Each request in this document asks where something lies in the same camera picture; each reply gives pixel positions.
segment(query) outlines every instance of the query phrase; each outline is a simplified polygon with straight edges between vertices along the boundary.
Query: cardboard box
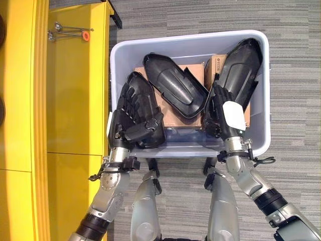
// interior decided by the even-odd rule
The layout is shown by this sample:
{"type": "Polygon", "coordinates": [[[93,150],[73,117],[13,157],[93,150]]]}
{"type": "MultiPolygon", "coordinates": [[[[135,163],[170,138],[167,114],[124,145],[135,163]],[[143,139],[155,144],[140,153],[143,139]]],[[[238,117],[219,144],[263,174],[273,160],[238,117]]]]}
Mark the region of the cardboard box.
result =
{"type": "MultiPolygon", "coordinates": [[[[204,85],[204,64],[190,64],[190,65],[179,65],[184,70],[186,67],[195,76],[195,78],[204,85]]],[[[144,67],[134,68],[134,71],[141,73],[146,79],[146,72],[144,67]]],[[[175,110],[170,104],[162,98],[161,93],[155,89],[156,101],[164,114],[164,126],[165,127],[200,127],[201,126],[201,115],[197,115],[192,119],[186,119],[177,110],[175,110]]]]}
{"type": "MultiPolygon", "coordinates": [[[[223,68],[226,54],[212,55],[205,66],[204,70],[204,86],[210,90],[216,73],[220,74],[223,68]]],[[[248,128],[250,126],[251,105],[249,104],[244,112],[245,124],[248,128]]]]}

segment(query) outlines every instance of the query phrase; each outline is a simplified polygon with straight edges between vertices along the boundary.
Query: gray carpet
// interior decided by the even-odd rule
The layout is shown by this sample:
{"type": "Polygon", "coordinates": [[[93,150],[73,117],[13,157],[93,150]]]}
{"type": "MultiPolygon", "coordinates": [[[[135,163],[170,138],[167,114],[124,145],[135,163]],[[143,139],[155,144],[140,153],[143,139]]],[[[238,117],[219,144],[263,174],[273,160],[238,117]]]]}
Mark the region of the gray carpet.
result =
{"type": "MultiPolygon", "coordinates": [[[[320,1],[113,0],[123,29],[111,28],[110,45],[133,39],[256,29],[270,44],[271,145],[258,170],[320,229],[320,1]]],[[[128,241],[134,193],[131,185],[109,232],[128,241]]],[[[159,160],[163,193],[157,197],[164,237],[204,240],[211,195],[203,188],[204,159],[159,160]]],[[[225,171],[223,165],[218,168],[225,171]]],[[[228,178],[239,206],[241,240],[273,240],[264,215],[228,178]]]]}

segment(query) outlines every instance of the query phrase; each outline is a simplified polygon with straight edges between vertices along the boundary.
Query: gray plastic bin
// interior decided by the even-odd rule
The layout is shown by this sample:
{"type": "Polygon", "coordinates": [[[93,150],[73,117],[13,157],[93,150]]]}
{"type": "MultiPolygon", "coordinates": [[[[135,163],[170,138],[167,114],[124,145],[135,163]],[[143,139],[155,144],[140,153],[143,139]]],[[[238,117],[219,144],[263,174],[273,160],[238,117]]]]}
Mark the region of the gray plastic bin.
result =
{"type": "MultiPolygon", "coordinates": [[[[207,62],[213,54],[226,54],[241,40],[255,38],[263,53],[256,80],[259,84],[251,98],[251,124],[245,137],[253,140],[253,154],[263,154],[270,145],[269,44],[260,31],[242,30],[220,33],[142,39],[118,43],[111,50],[112,110],[117,106],[121,88],[133,68],[142,66],[143,57],[155,52],[167,55],[177,64],[207,62]]],[[[155,149],[134,149],[132,154],[146,158],[214,157],[223,150],[221,139],[207,137],[193,128],[166,130],[166,142],[155,149]]]]}

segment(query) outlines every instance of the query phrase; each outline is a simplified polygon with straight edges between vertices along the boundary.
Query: black plastic part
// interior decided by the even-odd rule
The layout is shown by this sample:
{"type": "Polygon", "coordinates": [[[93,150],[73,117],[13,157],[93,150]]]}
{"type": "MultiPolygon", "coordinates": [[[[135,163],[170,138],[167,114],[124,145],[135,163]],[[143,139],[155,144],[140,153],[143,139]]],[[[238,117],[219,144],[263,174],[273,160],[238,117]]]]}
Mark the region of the black plastic part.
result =
{"type": "Polygon", "coordinates": [[[137,109],[137,95],[135,90],[127,83],[121,89],[120,97],[117,103],[117,109],[112,114],[108,141],[110,147],[123,147],[132,150],[135,143],[129,142],[124,136],[124,132],[130,127],[140,123],[137,109]]]}
{"type": "Polygon", "coordinates": [[[217,83],[214,82],[212,88],[214,89],[214,97],[212,97],[211,104],[213,106],[212,110],[216,115],[216,119],[218,120],[220,126],[216,132],[219,132],[219,136],[222,140],[225,140],[229,137],[242,137],[244,135],[244,131],[238,130],[236,128],[230,127],[225,120],[223,104],[227,101],[235,101],[234,95],[229,92],[226,88],[221,87],[217,83]]]}
{"type": "Polygon", "coordinates": [[[228,55],[221,74],[216,74],[202,118],[202,126],[206,133],[219,138],[219,113],[215,113],[214,85],[217,84],[232,93],[234,101],[239,103],[245,111],[250,98],[258,84],[255,81],[257,72],[262,64],[262,53],[259,43],[255,39],[240,42],[228,55]]]}
{"type": "Polygon", "coordinates": [[[123,160],[123,171],[133,171],[140,169],[140,161],[137,160],[137,157],[128,157],[123,160]]]}
{"type": "Polygon", "coordinates": [[[158,164],[155,158],[147,158],[148,169],[156,172],[157,178],[161,175],[158,169],[158,164]]]}
{"type": "Polygon", "coordinates": [[[183,71],[170,57],[154,53],[143,64],[150,83],[182,116],[193,118],[204,109],[208,91],[188,68],[183,71]]]}
{"type": "MultiPolygon", "coordinates": [[[[220,75],[217,73],[214,75],[214,82],[216,82],[219,79],[219,76],[220,75]]],[[[220,125],[218,123],[218,117],[214,110],[214,95],[214,88],[212,86],[209,92],[207,102],[205,104],[204,113],[202,115],[202,126],[207,134],[214,136],[215,138],[219,138],[221,130],[220,125]]]]}
{"type": "Polygon", "coordinates": [[[156,148],[165,141],[163,114],[158,107],[154,88],[152,85],[138,72],[132,72],[127,83],[135,90],[137,110],[141,122],[150,122],[154,119],[157,122],[156,126],[149,126],[148,123],[143,124],[140,132],[146,132],[148,137],[138,142],[141,148],[156,148]]]}
{"type": "Polygon", "coordinates": [[[160,195],[162,193],[162,187],[161,187],[161,184],[159,183],[159,180],[158,179],[153,179],[152,182],[155,185],[156,189],[158,190],[158,194],[157,195],[160,195]]]}
{"type": "Polygon", "coordinates": [[[235,96],[235,102],[245,111],[256,85],[256,74],[262,64],[262,52],[257,40],[240,42],[226,57],[217,84],[235,96]]]}
{"type": "Polygon", "coordinates": [[[114,10],[114,14],[111,15],[111,18],[114,20],[116,26],[117,26],[119,29],[122,29],[122,21],[121,21],[119,15],[118,15],[117,11],[115,10],[115,8],[114,8],[113,4],[111,3],[111,1],[108,0],[108,2],[109,2],[109,4],[110,4],[111,8],[114,10]]]}
{"type": "Polygon", "coordinates": [[[276,241],[285,241],[280,235],[279,233],[276,231],[276,233],[274,234],[274,238],[276,241]]]}
{"type": "Polygon", "coordinates": [[[5,23],[0,15],[0,47],[4,43],[6,38],[6,26],[5,23]]]}
{"type": "Polygon", "coordinates": [[[215,167],[216,162],[217,161],[214,159],[214,157],[207,157],[203,167],[203,174],[207,175],[208,169],[215,167]]]}
{"type": "Polygon", "coordinates": [[[211,173],[206,177],[206,180],[204,183],[204,188],[206,190],[212,191],[214,179],[215,179],[215,173],[211,173]]]}
{"type": "Polygon", "coordinates": [[[287,205],[287,201],[275,188],[266,191],[256,198],[254,202],[266,216],[287,205]]]}
{"type": "Polygon", "coordinates": [[[88,213],[81,221],[76,233],[93,241],[101,241],[107,232],[108,225],[109,222],[106,220],[88,213]]]}
{"type": "Polygon", "coordinates": [[[219,162],[225,162],[226,151],[220,151],[220,154],[218,154],[216,157],[219,162]]]}

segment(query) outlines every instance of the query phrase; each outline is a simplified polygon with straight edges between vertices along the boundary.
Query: metal bracket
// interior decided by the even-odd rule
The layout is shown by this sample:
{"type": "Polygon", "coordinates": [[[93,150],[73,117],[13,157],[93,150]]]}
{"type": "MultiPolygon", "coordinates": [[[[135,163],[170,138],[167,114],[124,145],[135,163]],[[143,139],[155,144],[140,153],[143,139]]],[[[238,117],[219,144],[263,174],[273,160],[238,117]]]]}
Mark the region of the metal bracket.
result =
{"type": "Polygon", "coordinates": [[[113,4],[111,3],[110,0],[108,0],[108,2],[109,2],[109,4],[110,4],[111,8],[114,10],[114,15],[110,15],[111,18],[112,18],[112,19],[114,20],[114,22],[116,23],[116,26],[117,26],[119,29],[122,29],[122,21],[121,21],[119,15],[118,15],[118,13],[117,13],[115,7],[113,6],[113,4]]]}

